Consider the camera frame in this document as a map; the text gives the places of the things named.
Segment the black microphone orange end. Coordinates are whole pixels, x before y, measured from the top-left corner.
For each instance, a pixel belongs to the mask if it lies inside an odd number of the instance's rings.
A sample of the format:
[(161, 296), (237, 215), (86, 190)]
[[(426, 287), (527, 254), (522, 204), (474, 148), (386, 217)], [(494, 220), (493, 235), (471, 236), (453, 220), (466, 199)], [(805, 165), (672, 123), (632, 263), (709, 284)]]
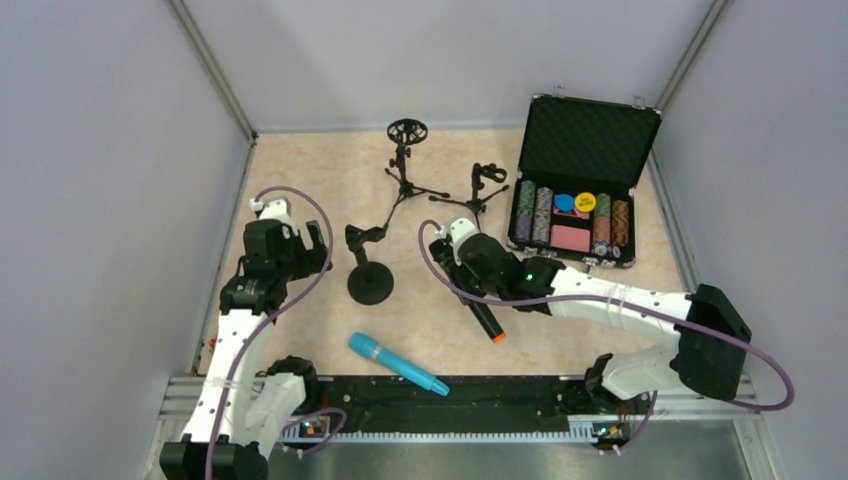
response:
[(465, 297), (462, 298), (461, 302), (471, 310), (492, 343), (497, 344), (506, 337), (505, 331), (487, 304), (472, 301)]

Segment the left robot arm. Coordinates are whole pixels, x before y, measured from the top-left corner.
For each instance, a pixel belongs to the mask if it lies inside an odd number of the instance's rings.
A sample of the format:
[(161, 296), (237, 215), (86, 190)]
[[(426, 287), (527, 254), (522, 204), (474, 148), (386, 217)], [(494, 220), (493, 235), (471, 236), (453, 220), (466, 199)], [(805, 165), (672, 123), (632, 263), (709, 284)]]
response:
[(178, 440), (163, 444), (167, 479), (265, 479), (284, 425), (308, 398), (314, 369), (295, 357), (254, 389), (259, 361), (294, 281), (321, 272), (327, 247), (320, 226), (306, 224), (307, 248), (284, 196), (251, 203), (244, 253), (219, 295), (217, 339), (199, 398)]

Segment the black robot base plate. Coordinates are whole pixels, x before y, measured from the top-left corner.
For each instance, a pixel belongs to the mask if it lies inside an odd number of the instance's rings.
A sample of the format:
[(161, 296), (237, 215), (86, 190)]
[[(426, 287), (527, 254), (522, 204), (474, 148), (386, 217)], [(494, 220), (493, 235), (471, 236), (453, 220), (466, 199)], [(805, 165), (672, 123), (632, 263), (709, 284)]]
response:
[(565, 430), (579, 419), (630, 424), (645, 414), (651, 396), (621, 400), (578, 377), (444, 376), (447, 397), (423, 390), (398, 375), (321, 377), (309, 360), (275, 361), (266, 376), (303, 378), (306, 399), (298, 417), (307, 434), (340, 432), (495, 433)]

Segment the black round-base mic stand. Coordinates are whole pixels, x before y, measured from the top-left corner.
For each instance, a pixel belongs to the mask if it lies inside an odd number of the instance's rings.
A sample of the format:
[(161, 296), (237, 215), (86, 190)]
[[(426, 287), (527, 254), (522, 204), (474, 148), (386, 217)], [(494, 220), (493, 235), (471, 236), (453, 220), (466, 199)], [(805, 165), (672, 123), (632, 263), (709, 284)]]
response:
[(383, 240), (386, 228), (375, 226), (361, 229), (348, 224), (344, 234), (348, 250), (356, 259), (356, 267), (347, 279), (348, 293), (354, 301), (362, 305), (373, 306), (382, 303), (393, 292), (394, 276), (385, 264), (368, 259), (365, 244)]

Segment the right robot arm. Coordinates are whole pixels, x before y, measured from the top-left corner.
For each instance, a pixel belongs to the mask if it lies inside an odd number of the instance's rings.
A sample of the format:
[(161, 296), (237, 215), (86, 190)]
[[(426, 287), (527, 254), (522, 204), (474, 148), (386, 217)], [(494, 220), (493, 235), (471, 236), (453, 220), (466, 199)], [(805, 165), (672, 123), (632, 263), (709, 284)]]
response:
[(737, 395), (751, 332), (716, 287), (645, 290), (553, 258), (520, 259), (461, 217), (438, 227), (425, 250), (429, 267), (468, 305), (581, 318), (651, 340), (637, 352), (599, 356), (583, 379), (592, 397), (625, 401), (679, 387), (721, 401)]

